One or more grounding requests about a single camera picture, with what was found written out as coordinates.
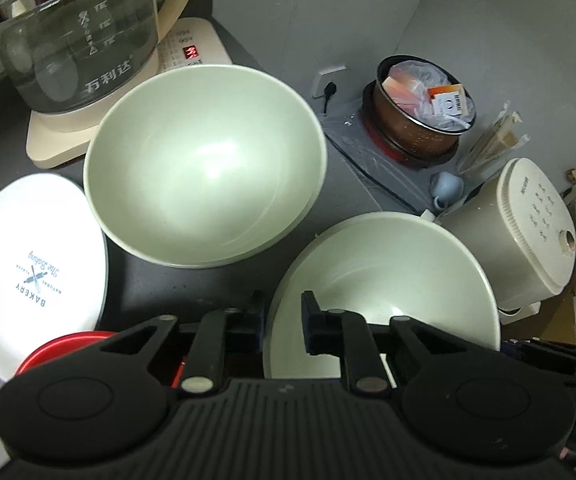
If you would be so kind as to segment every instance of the bakery logo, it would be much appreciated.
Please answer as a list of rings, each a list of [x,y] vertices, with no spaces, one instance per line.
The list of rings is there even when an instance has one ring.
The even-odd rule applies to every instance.
[[[36,256],[33,251],[28,254],[30,260],[30,268],[27,265],[16,266],[23,274],[27,276],[25,280],[16,284],[15,290],[18,290],[21,295],[26,297],[29,301],[40,306],[46,306],[45,290],[50,290],[55,294],[61,294],[61,290],[53,283],[47,282],[46,278],[56,278],[59,269],[50,264],[46,260]]]
[[[58,269],[54,265],[50,265],[49,263],[47,263],[46,260],[42,260],[41,258],[39,258],[39,256],[35,256],[34,251],[30,251],[30,254],[28,254],[28,258],[34,262],[34,265],[36,265],[37,268],[41,270],[48,269],[48,272],[50,272],[50,274],[52,274],[52,276],[56,278],[56,275],[58,274]]]

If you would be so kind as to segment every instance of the glass kettle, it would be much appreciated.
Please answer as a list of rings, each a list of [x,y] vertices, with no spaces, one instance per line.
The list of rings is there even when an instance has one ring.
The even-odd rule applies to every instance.
[[[187,1],[0,0],[0,58],[32,110],[77,110],[137,74]]]

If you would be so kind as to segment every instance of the power outlet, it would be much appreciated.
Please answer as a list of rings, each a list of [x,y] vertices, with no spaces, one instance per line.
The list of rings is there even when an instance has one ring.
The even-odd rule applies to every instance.
[[[325,70],[319,70],[319,73],[315,76],[315,80],[312,83],[312,97],[321,97],[324,94],[325,86],[334,82],[339,86],[340,79],[345,75],[345,65],[338,65],[331,68],[326,68]]]

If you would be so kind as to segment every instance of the kettle control panel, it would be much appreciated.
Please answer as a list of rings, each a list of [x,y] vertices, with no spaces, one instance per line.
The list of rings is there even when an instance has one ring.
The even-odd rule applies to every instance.
[[[232,64],[212,23],[203,18],[177,20],[157,50],[161,60],[159,73],[182,66]]]

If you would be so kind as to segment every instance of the ribbed black surface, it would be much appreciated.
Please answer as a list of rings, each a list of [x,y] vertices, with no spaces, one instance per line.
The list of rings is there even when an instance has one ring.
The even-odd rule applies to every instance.
[[[574,478],[556,460],[462,464],[426,448],[385,402],[330,381],[233,381],[188,400],[141,448],[113,462],[50,468],[14,460],[0,480],[405,480]]]

